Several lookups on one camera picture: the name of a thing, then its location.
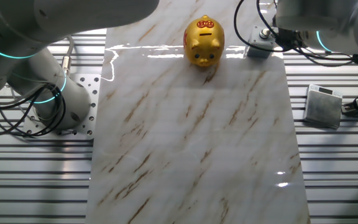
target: piggy bank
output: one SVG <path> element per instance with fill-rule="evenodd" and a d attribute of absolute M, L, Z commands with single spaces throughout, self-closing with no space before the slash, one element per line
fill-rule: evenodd
<path fill-rule="evenodd" d="M 183 46 L 191 63 L 208 67 L 219 62 L 224 49 L 224 31 L 214 19 L 203 16 L 185 30 Z"/>

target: white marble surface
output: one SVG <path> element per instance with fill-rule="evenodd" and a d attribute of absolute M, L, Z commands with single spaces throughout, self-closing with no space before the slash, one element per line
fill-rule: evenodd
<path fill-rule="evenodd" d="M 239 14 L 244 37 L 260 24 L 254 2 Z M 283 60 L 243 57 L 236 5 L 161 0 L 108 30 L 88 224 L 310 222 Z M 184 29 L 204 14 L 226 36 L 207 69 L 183 58 Z"/>

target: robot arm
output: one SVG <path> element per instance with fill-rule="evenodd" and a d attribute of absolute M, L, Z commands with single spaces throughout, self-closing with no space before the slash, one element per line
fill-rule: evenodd
<path fill-rule="evenodd" d="M 41 118 L 58 116 L 56 130 L 71 129 L 87 116 L 91 102 L 88 92 L 72 81 L 46 47 L 66 36 L 93 29 L 137 22 L 150 15 L 158 0 L 0 0 L 0 89 L 8 84 L 19 94 L 28 95 L 42 83 L 59 88 L 64 110 L 46 91 L 34 100 Z"/>
<path fill-rule="evenodd" d="M 358 0 L 279 0 L 276 24 L 313 49 L 358 54 Z"/>
<path fill-rule="evenodd" d="M 146 18 L 158 0 L 0 0 L 0 89 L 18 64 L 66 36 Z"/>

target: metal bracket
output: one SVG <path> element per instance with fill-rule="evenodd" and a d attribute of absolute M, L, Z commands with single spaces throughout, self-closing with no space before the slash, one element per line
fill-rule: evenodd
<path fill-rule="evenodd" d="M 101 83 L 101 75 L 97 74 L 70 74 L 70 78 L 77 83 L 80 83 L 88 91 L 89 96 L 91 97 L 91 109 L 87 115 L 87 118 L 79 124 L 77 127 L 64 130 L 64 131 L 52 131 L 51 133 L 37 137 L 37 138 L 26 138 L 28 141 L 44 141 L 44 140 L 90 140 L 93 139 L 95 129 L 96 129 L 96 115 L 98 111 L 98 100 L 99 100 L 99 91 Z M 30 117 L 37 117 L 33 110 L 29 113 Z M 45 126 L 40 123 L 33 121 L 31 119 L 25 119 L 23 131 L 31 131 L 36 133 L 41 131 Z"/>

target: piggy bank ear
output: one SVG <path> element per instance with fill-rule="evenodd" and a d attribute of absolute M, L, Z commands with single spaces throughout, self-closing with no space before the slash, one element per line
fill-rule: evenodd
<path fill-rule="evenodd" d="M 216 49 L 220 49 L 221 43 L 219 43 L 219 41 L 217 39 L 214 39 L 214 40 L 212 40 L 212 47 L 216 48 Z"/>
<path fill-rule="evenodd" d="M 196 47 L 198 47 L 199 45 L 200 45 L 200 43 L 198 42 L 198 40 L 193 39 L 193 40 L 191 41 L 191 49 L 192 49 L 192 50 L 195 49 Z"/>

